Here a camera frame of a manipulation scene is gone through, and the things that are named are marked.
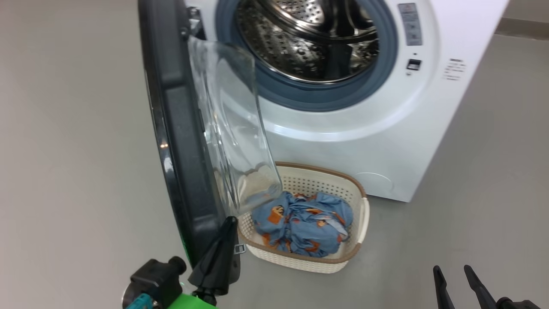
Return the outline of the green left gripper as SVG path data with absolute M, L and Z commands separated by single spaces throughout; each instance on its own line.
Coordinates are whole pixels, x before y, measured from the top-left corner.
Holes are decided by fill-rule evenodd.
M 168 309 L 217 309 L 216 297 L 228 294 L 231 285 L 237 229 L 237 217 L 227 217 L 189 277 L 196 290 L 180 294 Z

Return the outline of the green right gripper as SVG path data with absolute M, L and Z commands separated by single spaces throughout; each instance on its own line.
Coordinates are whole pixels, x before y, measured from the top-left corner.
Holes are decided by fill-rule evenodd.
M 531 300 L 513 301 L 508 297 L 502 297 L 496 302 L 471 266 L 464 265 L 464 272 L 469 287 L 477 296 L 481 309 L 540 309 L 540 307 Z M 455 306 L 447 291 L 447 281 L 438 265 L 433 267 L 433 276 L 438 309 L 454 309 Z

